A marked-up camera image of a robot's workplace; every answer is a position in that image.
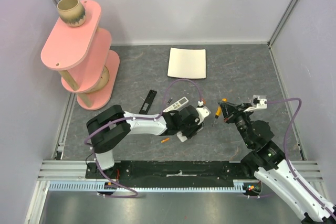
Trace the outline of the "orange battery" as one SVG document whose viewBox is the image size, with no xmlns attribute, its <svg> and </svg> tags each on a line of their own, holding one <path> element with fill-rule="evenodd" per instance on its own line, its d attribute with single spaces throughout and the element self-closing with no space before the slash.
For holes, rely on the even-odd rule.
<svg viewBox="0 0 336 224">
<path fill-rule="evenodd" d="M 168 142 L 169 140 L 170 140 L 170 138 L 169 138 L 169 137 L 167 137 L 167 138 L 165 138 L 165 139 L 161 140 L 161 144 L 163 144 L 163 143 L 166 143 L 166 142 Z"/>
</svg>

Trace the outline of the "white remote control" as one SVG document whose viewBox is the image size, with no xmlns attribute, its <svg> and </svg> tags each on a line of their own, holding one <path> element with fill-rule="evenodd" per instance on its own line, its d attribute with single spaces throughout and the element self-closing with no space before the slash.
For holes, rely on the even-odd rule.
<svg viewBox="0 0 336 224">
<path fill-rule="evenodd" d="M 164 109 L 163 112 L 179 110 L 182 107 L 186 106 L 188 103 L 189 103 L 188 98 L 187 97 L 182 97 L 179 100 L 177 100 L 176 102 L 172 103 L 166 109 Z"/>
</svg>

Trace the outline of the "black remote control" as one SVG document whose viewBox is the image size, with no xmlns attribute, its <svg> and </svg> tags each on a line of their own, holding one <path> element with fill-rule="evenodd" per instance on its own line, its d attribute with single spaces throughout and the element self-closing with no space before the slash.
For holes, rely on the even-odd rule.
<svg viewBox="0 0 336 224">
<path fill-rule="evenodd" d="M 139 114 L 148 114 L 149 109 L 154 101 L 157 91 L 150 90 L 140 108 Z"/>
</svg>

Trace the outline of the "small white box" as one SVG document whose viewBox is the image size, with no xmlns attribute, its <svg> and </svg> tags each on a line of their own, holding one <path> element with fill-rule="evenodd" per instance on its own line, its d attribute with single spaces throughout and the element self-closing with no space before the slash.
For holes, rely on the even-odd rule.
<svg viewBox="0 0 336 224">
<path fill-rule="evenodd" d="M 188 140 L 188 138 L 185 135 L 183 135 L 182 132 L 177 132 L 176 136 L 182 143 Z"/>
</svg>

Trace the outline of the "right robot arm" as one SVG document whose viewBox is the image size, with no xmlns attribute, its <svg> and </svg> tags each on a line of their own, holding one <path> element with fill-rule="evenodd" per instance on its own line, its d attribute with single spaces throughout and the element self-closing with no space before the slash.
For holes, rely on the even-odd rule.
<svg viewBox="0 0 336 224">
<path fill-rule="evenodd" d="M 250 115 L 270 104 L 256 95 L 252 103 L 218 103 L 224 122 L 234 124 L 246 147 L 251 151 L 240 161 L 240 172 L 248 179 L 256 178 L 267 185 L 297 215 L 301 223 L 335 223 L 335 204 L 314 189 L 293 167 L 284 148 L 265 121 L 253 121 Z"/>
</svg>

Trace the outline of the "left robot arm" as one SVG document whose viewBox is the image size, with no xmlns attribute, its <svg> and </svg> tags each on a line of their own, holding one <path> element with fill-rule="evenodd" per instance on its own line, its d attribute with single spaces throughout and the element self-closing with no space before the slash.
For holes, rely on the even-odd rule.
<svg viewBox="0 0 336 224">
<path fill-rule="evenodd" d="M 145 115 L 124 111 L 113 105 L 86 123 L 89 133 L 87 144 L 91 144 L 96 161 L 97 173 L 111 178 L 115 173 L 113 149 L 128 135 L 150 134 L 155 136 L 176 135 L 181 142 L 191 139 L 204 126 L 211 114 L 206 106 L 188 105 L 180 111 Z"/>
</svg>

